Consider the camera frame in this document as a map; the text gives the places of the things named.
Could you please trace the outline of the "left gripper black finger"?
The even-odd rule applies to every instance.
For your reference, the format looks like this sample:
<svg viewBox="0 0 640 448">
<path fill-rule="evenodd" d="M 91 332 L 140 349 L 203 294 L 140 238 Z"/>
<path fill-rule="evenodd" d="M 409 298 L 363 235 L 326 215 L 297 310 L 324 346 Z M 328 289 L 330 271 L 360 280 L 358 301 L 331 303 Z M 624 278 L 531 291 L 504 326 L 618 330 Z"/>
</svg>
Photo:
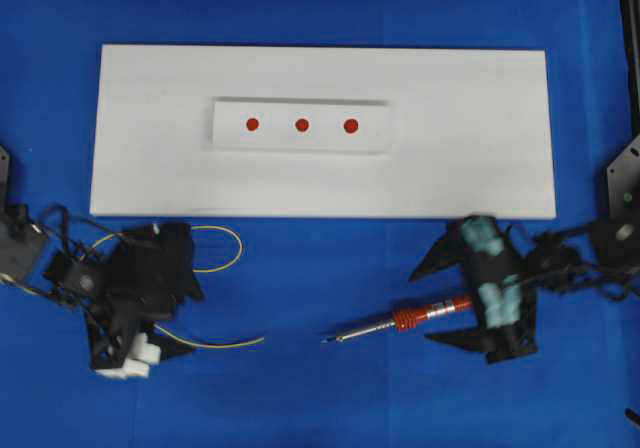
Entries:
<svg viewBox="0 0 640 448">
<path fill-rule="evenodd" d="M 160 349 L 160 362 L 186 356 L 195 351 L 194 347 L 164 334 L 157 326 L 152 328 L 152 344 Z"/>
<path fill-rule="evenodd" d="M 180 250 L 174 258 L 173 294 L 177 304 L 184 304 L 187 299 L 201 302 L 205 295 L 193 272 L 194 249 Z"/>
</svg>

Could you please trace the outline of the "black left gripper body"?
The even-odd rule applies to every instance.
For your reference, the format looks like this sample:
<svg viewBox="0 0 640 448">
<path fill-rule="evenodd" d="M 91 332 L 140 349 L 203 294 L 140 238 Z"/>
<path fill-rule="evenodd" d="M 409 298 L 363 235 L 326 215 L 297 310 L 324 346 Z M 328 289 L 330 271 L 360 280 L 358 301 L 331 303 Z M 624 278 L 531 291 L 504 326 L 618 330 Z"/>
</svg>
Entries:
<svg viewBox="0 0 640 448">
<path fill-rule="evenodd" d="M 109 379 L 146 378 L 162 358 L 161 338 L 144 318 L 144 296 L 159 247 L 117 247 L 105 262 L 105 284 L 87 311 L 90 367 Z"/>
</svg>

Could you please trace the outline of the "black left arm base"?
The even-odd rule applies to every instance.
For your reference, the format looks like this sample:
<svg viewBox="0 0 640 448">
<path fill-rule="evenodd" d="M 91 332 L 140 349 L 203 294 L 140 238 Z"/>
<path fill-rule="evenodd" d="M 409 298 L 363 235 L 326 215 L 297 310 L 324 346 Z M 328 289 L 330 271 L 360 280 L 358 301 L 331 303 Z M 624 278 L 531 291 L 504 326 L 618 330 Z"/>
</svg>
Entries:
<svg viewBox="0 0 640 448">
<path fill-rule="evenodd" d="M 0 147 L 0 209 L 1 211 L 4 211 L 6 207 L 10 162 L 11 162 L 11 157 L 9 153 L 4 149 L 3 146 L 1 146 Z"/>
</svg>

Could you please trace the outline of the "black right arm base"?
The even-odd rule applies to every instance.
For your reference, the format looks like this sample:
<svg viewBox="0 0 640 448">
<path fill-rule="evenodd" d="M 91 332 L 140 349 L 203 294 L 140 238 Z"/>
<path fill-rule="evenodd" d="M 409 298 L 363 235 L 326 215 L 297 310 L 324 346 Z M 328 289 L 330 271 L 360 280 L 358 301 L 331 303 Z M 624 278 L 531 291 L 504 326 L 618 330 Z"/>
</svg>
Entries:
<svg viewBox="0 0 640 448">
<path fill-rule="evenodd" d="M 608 207 L 611 218 L 639 212 L 640 136 L 632 141 L 606 168 Z"/>
</svg>

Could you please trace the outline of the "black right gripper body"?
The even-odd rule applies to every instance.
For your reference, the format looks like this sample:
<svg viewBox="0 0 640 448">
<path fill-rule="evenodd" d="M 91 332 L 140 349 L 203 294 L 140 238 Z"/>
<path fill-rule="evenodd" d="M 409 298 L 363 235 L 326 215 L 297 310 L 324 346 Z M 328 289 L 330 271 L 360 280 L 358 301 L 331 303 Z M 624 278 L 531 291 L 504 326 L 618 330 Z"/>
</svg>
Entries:
<svg viewBox="0 0 640 448">
<path fill-rule="evenodd" d="M 463 274 L 477 325 L 447 333 L 447 343 L 498 363 L 538 351 L 536 292 L 524 286 L 523 260 L 497 221 L 470 216 L 447 234 Z"/>
</svg>

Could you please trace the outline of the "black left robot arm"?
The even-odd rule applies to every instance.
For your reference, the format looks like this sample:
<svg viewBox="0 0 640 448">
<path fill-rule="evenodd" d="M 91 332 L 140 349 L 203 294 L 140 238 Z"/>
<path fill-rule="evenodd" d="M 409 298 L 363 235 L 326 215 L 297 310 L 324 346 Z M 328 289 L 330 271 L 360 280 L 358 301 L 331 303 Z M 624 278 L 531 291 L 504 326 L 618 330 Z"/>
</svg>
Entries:
<svg viewBox="0 0 640 448">
<path fill-rule="evenodd" d="M 152 366 L 193 352 L 162 334 L 186 299 L 204 295 L 193 272 L 191 228 L 182 222 L 147 224 L 116 233 L 107 254 L 71 238 L 68 210 L 60 225 L 35 222 L 24 205 L 1 216 L 1 282 L 79 308 L 91 370 L 103 377 L 148 376 Z"/>
</svg>

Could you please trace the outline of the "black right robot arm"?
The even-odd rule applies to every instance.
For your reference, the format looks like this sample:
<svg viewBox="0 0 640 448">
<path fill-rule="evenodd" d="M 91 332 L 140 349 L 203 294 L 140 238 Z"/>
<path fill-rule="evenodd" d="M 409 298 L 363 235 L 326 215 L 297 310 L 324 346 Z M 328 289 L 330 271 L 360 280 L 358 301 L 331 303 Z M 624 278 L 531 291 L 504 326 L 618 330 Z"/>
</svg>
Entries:
<svg viewBox="0 0 640 448">
<path fill-rule="evenodd" d="M 429 339 L 484 354 L 498 363 L 534 354 L 539 289 L 567 293 L 616 284 L 609 299 L 622 301 L 638 290 L 639 217 L 600 219 L 571 229 L 546 231 L 520 254 L 493 216 L 471 215 L 450 222 L 409 279 L 417 281 L 459 267 L 477 324 L 431 333 Z"/>
</svg>

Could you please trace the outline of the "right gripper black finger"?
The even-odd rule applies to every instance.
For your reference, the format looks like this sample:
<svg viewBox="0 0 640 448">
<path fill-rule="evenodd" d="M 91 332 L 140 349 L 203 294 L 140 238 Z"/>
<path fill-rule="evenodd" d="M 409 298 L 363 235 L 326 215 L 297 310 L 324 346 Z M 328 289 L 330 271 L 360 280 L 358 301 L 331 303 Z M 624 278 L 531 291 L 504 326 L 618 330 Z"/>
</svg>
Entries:
<svg viewBox="0 0 640 448">
<path fill-rule="evenodd" d="M 409 276 L 409 281 L 416 282 L 459 264 L 460 253 L 459 237 L 454 233 L 445 233 L 429 248 L 424 258 Z"/>
<path fill-rule="evenodd" d="M 424 338 L 467 352 L 486 353 L 488 351 L 485 332 L 479 327 L 426 333 Z"/>
</svg>

